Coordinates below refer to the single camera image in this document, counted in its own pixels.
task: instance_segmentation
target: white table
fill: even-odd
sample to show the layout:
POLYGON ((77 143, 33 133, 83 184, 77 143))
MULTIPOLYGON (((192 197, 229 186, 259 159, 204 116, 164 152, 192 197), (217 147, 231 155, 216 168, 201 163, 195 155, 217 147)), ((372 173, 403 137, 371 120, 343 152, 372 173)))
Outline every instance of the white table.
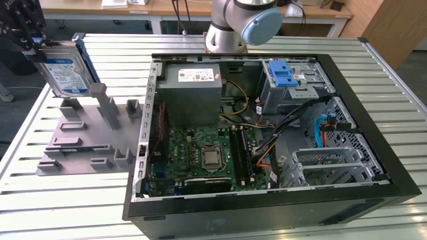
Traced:
MULTIPOLYGON (((144 102, 152 53, 201 53, 203 37, 88 34, 93 65, 121 104, 144 102)), ((420 190, 427 192, 427 109, 369 44, 356 39, 276 37, 249 53, 329 54, 420 190)), ((92 98, 81 104, 96 104, 92 98)), ((45 86, 0 162, 0 239, 145 239, 121 220, 127 173, 36 176, 36 166, 61 113, 45 86)), ((228 237, 308 240, 426 239, 427 194, 347 224, 228 237)))

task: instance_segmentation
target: power supply label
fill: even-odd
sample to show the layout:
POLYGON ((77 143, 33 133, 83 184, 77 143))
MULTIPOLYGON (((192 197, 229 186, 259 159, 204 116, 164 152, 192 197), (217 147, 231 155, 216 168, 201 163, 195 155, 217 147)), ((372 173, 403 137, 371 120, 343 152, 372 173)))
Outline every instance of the power supply label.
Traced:
POLYGON ((213 79, 213 69, 212 68, 193 68, 193 69, 180 69, 177 71, 177 81, 179 82, 209 82, 213 79))
POLYGON ((73 60, 65 58, 51 58, 44 62, 57 87, 67 93, 79 94, 88 91, 83 78, 81 70, 76 67, 73 60))

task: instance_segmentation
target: gray floor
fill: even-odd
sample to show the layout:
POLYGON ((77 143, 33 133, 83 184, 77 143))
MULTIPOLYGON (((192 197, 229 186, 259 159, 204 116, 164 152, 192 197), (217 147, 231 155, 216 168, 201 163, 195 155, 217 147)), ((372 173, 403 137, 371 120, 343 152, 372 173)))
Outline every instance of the gray floor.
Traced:
POLYGON ((427 51, 414 51, 396 73, 424 105, 427 105, 427 51))
MULTIPOLYGON (((68 40, 75 33, 109 33, 109 34, 151 34, 145 29, 144 21, 120 21, 121 24, 113 24, 107 20, 88 20, 84 25, 79 20, 67 20, 65 28, 59 29, 61 22, 47 21, 48 29, 45 35, 53 40, 68 40)), ((193 23, 193 34, 201 34, 207 30, 207 23, 193 23)), ((176 34, 177 26, 175 22, 168 22, 163 26, 164 32, 176 34)), ((396 70, 406 84, 410 86, 420 100, 427 104, 427 51, 415 51, 396 70)), ((43 87, 45 81, 39 73, 29 76, 15 76, 5 66, 0 63, 0 83, 8 87, 43 87)), ((27 114, 32 108, 40 89, 12 88, 15 101, 4 103, 0 101, 0 141, 12 141, 20 129, 27 114)), ((7 151, 8 146, 0 144, 0 158, 7 151)))

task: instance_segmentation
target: white box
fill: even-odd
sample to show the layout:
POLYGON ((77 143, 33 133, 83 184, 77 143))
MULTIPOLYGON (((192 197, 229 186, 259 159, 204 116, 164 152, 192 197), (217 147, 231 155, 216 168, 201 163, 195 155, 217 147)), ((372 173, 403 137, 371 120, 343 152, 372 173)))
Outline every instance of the white box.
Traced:
POLYGON ((320 7, 323 3, 323 0, 301 0, 301 4, 303 5, 308 5, 308 6, 317 6, 320 7))
POLYGON ((124 9, 128 7, 127 0, 101 0, 101 9, 124 9))
POLYGON ((145 5, 148 0, 127 0, 128 4, 145 5))

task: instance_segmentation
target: blue drive bay latch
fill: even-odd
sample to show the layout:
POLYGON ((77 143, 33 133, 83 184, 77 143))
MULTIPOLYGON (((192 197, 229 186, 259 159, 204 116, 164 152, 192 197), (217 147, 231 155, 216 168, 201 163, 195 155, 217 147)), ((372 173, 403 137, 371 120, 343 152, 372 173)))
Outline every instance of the blue drive bay latch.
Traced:
POLYGON ((275 80, 276 87, 296 87, 299 82, 292 77, 292 69, 284 60, 272 60, 269 63, 269 71, 275 80))

